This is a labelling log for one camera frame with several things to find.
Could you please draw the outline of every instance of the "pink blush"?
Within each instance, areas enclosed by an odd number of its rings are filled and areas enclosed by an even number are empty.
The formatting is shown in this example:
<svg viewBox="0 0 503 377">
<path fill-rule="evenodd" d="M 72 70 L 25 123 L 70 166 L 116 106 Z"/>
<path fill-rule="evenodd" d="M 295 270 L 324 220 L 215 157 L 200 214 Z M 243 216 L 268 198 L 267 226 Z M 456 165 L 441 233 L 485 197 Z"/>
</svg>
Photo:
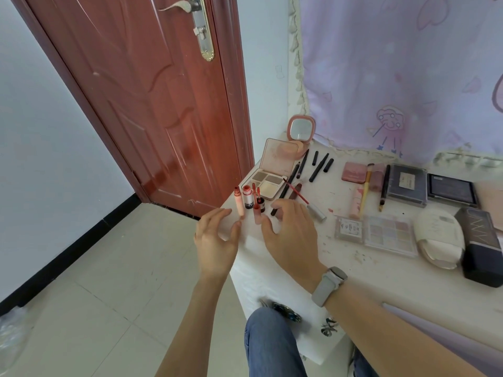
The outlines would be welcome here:
<svg viewBox="0 0 503 377">
<path fill-rule="evenodd" d="M 364 184 L 366 176 L 366 164 L 351 163 L 348 161 L 344 165 L 343 175 L 341 179 L 344 181 L 355 182 L 357 184 Z"/>
</svg>

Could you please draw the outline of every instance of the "door frame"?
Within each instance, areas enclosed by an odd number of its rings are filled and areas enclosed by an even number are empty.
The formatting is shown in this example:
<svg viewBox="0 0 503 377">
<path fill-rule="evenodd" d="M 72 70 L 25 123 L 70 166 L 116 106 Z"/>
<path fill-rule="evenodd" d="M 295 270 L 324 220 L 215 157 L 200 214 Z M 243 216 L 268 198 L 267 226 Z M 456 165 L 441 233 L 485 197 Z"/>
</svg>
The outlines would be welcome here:
<svg viewBox="0 0 503 377">
<path fill-rule="evenodd" d="M 239 29 L 239 15 L 237 12 L 237 0 L 206 0 L 211 3 L 213 20 L 215 23 L 216 39 L 220 48 L 220 61 L 225 82 L 227 102 L 229 105 L 230 119 L 234 141 L 236 142 L 237 159 L 241 179 L 254 167 L 254 155 L 252 145 L 252 130 L 250 127 L 248 112 L 248 97 L 246 79 L 244 76 L 244 61 L 241 45 L 241 32 Z M 19 14 L 28 25 L 52 65 L 60 75 L 66 87 L 79 104 L 85 116 L 91 122 L 112 157 L 122 170 L 126 179 L 133 187 L 135 193 L 142 202 L 151 202 L 147 193 L 143 190 L 133 170 L 122 155 L 112 136 L 105 128 L 101 119 L 97 116 L 91 103 L 80 88 L 77 80 L 73 77 L 70 69 L 66 66 L 59 52 L 54 47 L 51 39 L 47 36 L 44 28 L 36 18 L 26 0 L 11 0 Z"/>
</svg>

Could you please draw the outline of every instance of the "plastic bag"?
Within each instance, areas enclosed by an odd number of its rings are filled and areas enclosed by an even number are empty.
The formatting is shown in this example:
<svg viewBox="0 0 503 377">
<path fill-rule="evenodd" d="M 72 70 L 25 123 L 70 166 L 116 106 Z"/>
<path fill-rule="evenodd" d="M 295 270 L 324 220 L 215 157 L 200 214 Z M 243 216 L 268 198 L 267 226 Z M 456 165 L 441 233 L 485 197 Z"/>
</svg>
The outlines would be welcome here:
<svg viewBox="0 0 503 377">
<path fill-rule="evenodd" d="M 0 317 L 0 375 L 7 372 L 21 355 L 30 331 L 26 308 L 15 307 Z"/>
</svg>

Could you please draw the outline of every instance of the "curtain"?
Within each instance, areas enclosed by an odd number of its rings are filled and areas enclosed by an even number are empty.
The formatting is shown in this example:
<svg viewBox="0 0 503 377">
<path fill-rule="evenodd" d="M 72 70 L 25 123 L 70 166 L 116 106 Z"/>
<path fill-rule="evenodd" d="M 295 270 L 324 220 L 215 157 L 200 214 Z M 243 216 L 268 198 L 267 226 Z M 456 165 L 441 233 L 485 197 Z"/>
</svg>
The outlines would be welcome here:
<svg viewBox="0 0 503 377">
<path fill-rule="evenodd" d="M 298 2 L 317 135 L 414 163 L 503 155 L 503 0 Z"/>
</svg>

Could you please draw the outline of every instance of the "jeans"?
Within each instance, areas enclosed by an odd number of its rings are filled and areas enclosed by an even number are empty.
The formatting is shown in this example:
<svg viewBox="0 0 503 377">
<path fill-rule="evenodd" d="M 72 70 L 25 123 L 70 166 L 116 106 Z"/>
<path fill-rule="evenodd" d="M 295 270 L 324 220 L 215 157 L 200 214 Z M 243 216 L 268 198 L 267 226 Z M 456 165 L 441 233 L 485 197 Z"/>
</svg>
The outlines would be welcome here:
<svg viewBox="0 0 503 377">
<path fill-rule="evenodd" d="M 251 314 L 244 329 L 244 348 L 250 377 L 307 377 L 292 330 L 271 308 L 262 307 Z M 356 349 L 355 377 L 376 376 Z"/>
</svg>

